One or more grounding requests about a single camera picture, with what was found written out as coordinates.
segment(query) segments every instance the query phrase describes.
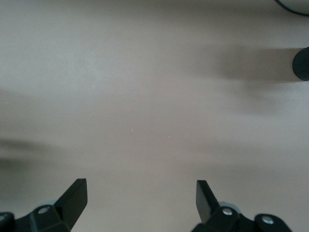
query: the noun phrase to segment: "gray surface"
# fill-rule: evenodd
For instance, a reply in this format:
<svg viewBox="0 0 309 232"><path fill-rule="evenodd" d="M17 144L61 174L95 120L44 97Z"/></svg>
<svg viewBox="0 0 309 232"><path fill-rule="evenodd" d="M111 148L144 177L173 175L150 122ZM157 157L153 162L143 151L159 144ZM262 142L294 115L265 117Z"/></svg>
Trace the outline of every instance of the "gray surface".
<svg viewBox="0 0 309 232"><path fill-rule="evenodd" d="M87 178L75 232L178 232L197 179L309 228L309 21L273 1L1 1L0 210Z"/></svg>

